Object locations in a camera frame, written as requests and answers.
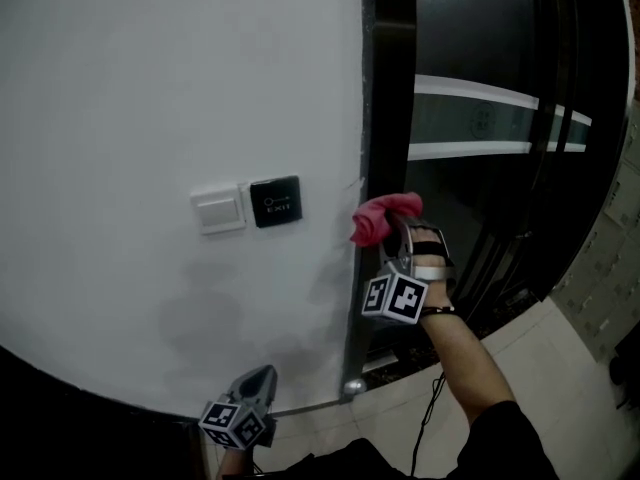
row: black cable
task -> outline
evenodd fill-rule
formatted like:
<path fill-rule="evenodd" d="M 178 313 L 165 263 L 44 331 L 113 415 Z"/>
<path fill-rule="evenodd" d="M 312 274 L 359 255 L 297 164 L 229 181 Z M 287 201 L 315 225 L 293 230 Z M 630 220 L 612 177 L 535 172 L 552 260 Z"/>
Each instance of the black cable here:
<path fill-rule="evenodd" d="M 444 372 L 440 375 L 439 378 L 434 379 L 431 383 L 431 389 L 433 394 L 431 395 L 431 401 L 427 406 L 427 412 L 424 413 L 424 418 L 422 418 L 422 423 L 420 424 L 420 432 L 418 433 L 418 440 L 416 441 L 416 445 L 413 447 L 413 457 L 411 460 L 411 476 L 416 472 L 416 462 L 418 461 L 418 448 L 420 448 L 420 441 L 422 440 L 422 435 L 424 434 L 424 427 L 427 426 L 427 423 L 431 420 L 431 415 L 433 414 L 433 408 L 435 407 L 436 400 L 442 393 L 442 389 L 444 388 L 445 383 Z"/>

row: light switch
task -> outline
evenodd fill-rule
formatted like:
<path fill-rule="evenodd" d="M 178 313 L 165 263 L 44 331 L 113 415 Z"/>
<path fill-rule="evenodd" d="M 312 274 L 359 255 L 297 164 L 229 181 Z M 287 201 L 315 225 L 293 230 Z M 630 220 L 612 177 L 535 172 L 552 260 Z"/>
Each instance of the light switch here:
<path fill-rule="evenodd" d="M 246 225 L 238 187 L 192 194 L 191 205 L 203 235 L 240 229 Z"/>

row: pink cloth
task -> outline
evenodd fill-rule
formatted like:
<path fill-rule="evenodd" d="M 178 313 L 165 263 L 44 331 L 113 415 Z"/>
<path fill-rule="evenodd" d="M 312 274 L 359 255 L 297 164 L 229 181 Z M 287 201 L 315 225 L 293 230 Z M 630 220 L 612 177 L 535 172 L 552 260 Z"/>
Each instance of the pink cloth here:
<path fill-rule="evenodd" d="M 385 212 L 391 211 L 408 217 L 422 215 L 422 199 L 415 192 L 390 194 L 367 201 L 353 214 L 356 230 L 351 241 L 359 247 L 377 245 L 391 234 Z"/>

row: exit button panel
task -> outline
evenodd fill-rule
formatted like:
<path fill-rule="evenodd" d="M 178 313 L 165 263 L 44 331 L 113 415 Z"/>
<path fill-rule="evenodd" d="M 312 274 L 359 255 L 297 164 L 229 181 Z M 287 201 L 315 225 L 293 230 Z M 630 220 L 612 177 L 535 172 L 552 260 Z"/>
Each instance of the exit button panel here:
<path fill-rule="evenodd" d="M 279 226 L 302 218 L 300 180 L 297 176 L 252 183 L 250 193 L 259 228 Z"/>

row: bracelet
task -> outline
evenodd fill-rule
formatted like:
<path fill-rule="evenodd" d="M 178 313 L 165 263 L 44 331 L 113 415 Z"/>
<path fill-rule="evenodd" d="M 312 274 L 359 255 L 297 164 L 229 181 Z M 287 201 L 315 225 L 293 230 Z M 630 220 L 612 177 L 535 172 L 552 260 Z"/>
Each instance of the bracelet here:
<path fill-rule="evenodd" d="M 455 313 L 455 308 L 453 306 L 424 306 L 420 312 L 420 318 L 429 315 L 440 315 L 442 313 L 453 314 Z"/>

